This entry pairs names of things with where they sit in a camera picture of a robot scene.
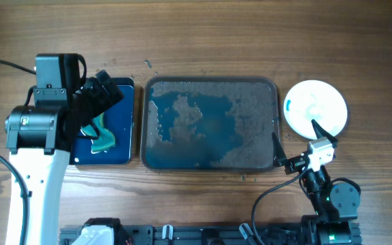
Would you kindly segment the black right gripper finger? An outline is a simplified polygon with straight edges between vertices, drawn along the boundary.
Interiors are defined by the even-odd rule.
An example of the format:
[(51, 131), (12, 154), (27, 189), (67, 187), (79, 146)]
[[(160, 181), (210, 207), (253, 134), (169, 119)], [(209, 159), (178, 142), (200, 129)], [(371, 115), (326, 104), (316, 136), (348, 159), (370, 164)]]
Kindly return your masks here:
[(322, 126), (320, 126), (315, 119), (311, 120), (312, 123), (312, 127), (314, 129), (314, 132), (316, 134), (316, 137), (318, 139), (326, 137), (331, 143), (337, 143), (338, 140), (332, 136), (330, 133), (328, 133), (326, 130), (324, 130), (324, 128), (322, 128)]
[(288, 162), (287, 156), (284, 153), (284, 150), (280, 144), (280, 141), (277, 137), (277, 135), (273, 132), (272, 133), (272, 141), (273, 141), (273, 166), (274, 167), (282, 167), (285, 166)]

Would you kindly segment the white plate with red rim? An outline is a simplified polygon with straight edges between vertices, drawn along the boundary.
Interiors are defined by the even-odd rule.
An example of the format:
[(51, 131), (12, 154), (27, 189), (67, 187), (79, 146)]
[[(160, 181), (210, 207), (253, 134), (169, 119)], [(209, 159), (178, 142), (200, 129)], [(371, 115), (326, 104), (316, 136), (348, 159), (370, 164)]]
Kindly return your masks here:
[(284, 117), (294, 132), (315, 140), (315, 120), (332, 136), (338, 135), (348, 119), (348, 108), (342, 94), (320, 80), (305, 80), (293, 86), (283, 105)]

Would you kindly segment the green scouring sponge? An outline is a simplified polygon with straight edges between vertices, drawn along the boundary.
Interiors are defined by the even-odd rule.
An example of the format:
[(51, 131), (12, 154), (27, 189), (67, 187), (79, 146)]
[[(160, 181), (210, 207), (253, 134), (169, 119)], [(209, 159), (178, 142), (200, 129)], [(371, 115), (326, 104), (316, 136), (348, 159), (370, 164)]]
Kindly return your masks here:
[(104, 116), (104, 113), (100, 114), (93, 119), (92, 124), (81, 128), (83, 136), (91, 141), (91, 152), (93, 154), (107, 152), (116, 145), (114, 134), (105, 127)]

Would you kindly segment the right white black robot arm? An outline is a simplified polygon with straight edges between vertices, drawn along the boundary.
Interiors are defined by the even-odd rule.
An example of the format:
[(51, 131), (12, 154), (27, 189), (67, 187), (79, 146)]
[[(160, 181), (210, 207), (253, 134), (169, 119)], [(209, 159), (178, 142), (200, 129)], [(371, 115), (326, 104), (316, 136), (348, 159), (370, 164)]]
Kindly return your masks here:
[(284, 244), (360, 244), (357, 209), (361, 188), (348, 178), (332, 179), (326, 164), (335, 157), (338, 140), (311, 120), (316, 139), (308, 142), (307, 150), (288, 158), (276, 134), (272, 135), (274, 165), (284, 167), (285, 174), (295, 174), (294, 181), (310, 200), (314, 215), (304, 215), (296, 224), (278, 228)]

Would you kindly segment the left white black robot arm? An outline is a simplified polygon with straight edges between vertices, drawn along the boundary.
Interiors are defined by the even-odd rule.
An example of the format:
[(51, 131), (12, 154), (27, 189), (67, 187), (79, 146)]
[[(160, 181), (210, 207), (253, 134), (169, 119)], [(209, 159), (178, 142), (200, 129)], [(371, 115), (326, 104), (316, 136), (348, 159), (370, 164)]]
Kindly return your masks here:
[(37, 84), (5, 120), (13, 167), (6, 244), (56, 244), (63, 178), (78, 139), (99, 140), (94, 119), (124, 97), (102, 70), (86, 75), (76, 53), (38, 54)]

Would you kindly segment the black tray with blue water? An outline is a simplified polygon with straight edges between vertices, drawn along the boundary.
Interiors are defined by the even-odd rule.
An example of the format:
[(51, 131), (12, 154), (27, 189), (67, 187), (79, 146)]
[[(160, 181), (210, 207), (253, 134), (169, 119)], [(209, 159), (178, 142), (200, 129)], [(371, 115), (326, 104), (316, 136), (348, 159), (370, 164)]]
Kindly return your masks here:
[(124, 165), (130, 160), (135, 87), (131, 78), (117, 78), (115, 82), (124, 99), (104, 112), (105, 127), (116, 138), (115, 147), (93, 154), (90, 140), (76, 139), (71, 154), (72, 165)]

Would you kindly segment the dark brown serving tray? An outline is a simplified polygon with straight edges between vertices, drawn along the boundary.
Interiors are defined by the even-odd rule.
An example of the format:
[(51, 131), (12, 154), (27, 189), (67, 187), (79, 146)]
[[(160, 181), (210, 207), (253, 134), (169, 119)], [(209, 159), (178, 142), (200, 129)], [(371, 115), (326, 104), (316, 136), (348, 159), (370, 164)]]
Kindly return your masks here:
[(267, 172), (278, 89), (261, 76), (156, 76), (144, 88), (142, 163), (157, 171)]

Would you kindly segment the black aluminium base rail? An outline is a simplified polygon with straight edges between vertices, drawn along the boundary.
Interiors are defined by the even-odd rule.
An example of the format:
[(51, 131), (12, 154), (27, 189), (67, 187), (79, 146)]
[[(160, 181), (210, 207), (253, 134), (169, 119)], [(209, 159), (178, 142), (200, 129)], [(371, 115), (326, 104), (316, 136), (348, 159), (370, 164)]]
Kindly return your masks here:
[[(243, 223), (234, 226), (181, 227), (164, 225), (125, 225), (119, 244), (257, 244), (251, 228)], [(265, 244), (350, 244), (361, 245), (357, 223), (272, 223), (257, 228)]]

